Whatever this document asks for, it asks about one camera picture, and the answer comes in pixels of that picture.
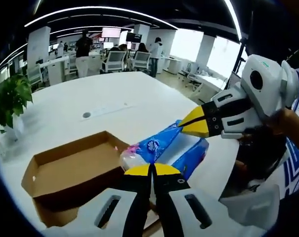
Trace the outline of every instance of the green leaves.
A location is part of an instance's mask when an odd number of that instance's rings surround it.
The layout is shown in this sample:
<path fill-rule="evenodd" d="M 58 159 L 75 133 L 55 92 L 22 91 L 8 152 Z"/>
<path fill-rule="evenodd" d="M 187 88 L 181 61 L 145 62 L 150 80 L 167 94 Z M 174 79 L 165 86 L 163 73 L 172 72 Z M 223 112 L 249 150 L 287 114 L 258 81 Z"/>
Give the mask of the green leaves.
<path fill-rule="evenodd" d="M 0 83 L 0 126 L 13 128 L 13 114 L 24 113 L 27 101 L 33 102 L 31 85 L 23 75 L 14 75 Z"/>

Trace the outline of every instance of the man in black shirt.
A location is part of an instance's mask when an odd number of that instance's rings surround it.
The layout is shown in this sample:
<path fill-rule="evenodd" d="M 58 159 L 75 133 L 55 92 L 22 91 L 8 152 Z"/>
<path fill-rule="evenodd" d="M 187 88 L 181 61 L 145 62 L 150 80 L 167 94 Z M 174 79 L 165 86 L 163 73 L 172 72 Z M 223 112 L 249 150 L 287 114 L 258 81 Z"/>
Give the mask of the man in black shirt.
<path fill-rule="evenodd" d="M 82 32 L 82 37 L 76 42 L 76 67 L 80 78 L 88 74 L 89 52 L 92 46 L 92 39 L 87 37 L 88 31 Z"/>

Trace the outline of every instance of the open cardboard box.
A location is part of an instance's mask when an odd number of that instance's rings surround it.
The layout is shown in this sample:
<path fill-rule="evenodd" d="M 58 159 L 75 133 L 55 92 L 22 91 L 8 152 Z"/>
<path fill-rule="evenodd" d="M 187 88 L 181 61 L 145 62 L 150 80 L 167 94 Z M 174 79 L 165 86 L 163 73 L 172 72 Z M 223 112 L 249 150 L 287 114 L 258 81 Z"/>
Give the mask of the open cardboard box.
<path fill-rule="evenodd" d="M 73 221 L 80 206 L 120 180 L 119 157 L 127 147 L 104 131 L 34 155 L 22 187 L 41 221 L 47 227 Z"/>

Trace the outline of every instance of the ceiling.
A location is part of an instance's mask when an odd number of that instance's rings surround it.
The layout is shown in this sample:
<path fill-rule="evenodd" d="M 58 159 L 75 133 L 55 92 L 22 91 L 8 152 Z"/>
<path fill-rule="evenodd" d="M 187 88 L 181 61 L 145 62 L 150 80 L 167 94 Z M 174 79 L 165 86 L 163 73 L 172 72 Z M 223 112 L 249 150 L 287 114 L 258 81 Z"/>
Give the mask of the ceiling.
<path fill-rule="evenodd" d="M 26 6 L 23 3 L 23 11 L 18 12 L 25 12 L 25 14 L 16 17 L 13 21 L 16 24 L 15 34 L 9 35 L 9 48 L 7 47 L 2 51 L 2 59 L 25 44 L 30 32 L 43 26 L 51 27 L 51 32 L 82 26 L 128 26 L 133 28 L 134 24 L 145 24 L 151 28 L 174 29 L 170 25 L 144 15 L 117 9 L 65 11 L 24 27 L 25 24 L 38 17 L 62 9 L 80 6 L 97 5 L 124 8 L 156 17 L 178 28 L 203 31 L 208 35 L 218 35 L 238 42 L 237 31 L 224 0 L 160 0 L 159 4 L 155 4 L 151 0 L 41 0 L 38 7 L 38 0 L 30 1 L 33 5 Z M 281 14 L 286 24 L 279 23 L 282 19 L 278 17 L 280 12 L 273 10 L 275 7 L 273 0 L 231 0 L 231 2 L 235 9 L 242 35 L 244 37 L 249 35 L 251 38 L 248 43 L 248 53 L 260 52 L 262 56 L 269 55 L 270 58 L 280 61 L 281 58 L 288 54 L 287 48 L 292 47 L 294 49 L 298 47 L 297 42 L 291 39 L 292 34 L 287 34 L 288 28 L 292 29 L 291 25 L 287 23 L 290 22 L 288 18 Z M 254 22 L 251 26 L 252 10 L 254 10 Z M 93 30 L 99 31 L 101 28 L 93 28 Z M 74 30 L 68 30 L 53 34 L 51 39 L 73 32 Z"/>

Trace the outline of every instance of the white pot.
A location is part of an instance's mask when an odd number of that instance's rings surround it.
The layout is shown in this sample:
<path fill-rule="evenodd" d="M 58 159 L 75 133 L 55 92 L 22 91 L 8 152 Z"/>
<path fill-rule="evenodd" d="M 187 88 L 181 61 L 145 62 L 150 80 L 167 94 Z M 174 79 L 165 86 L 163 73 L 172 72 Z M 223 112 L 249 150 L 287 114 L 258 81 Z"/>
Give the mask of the white pot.
<path fill-rule="evenodd" d="M 6 131 L 5 135 L 7 136 L 7 138 L 14 141 L 21 138 L 24 132 L 24 123 L 21 116 L 16 116 L 15 114 L 13 114 L 13 128 L 6 125 L 4 129 Z"/>

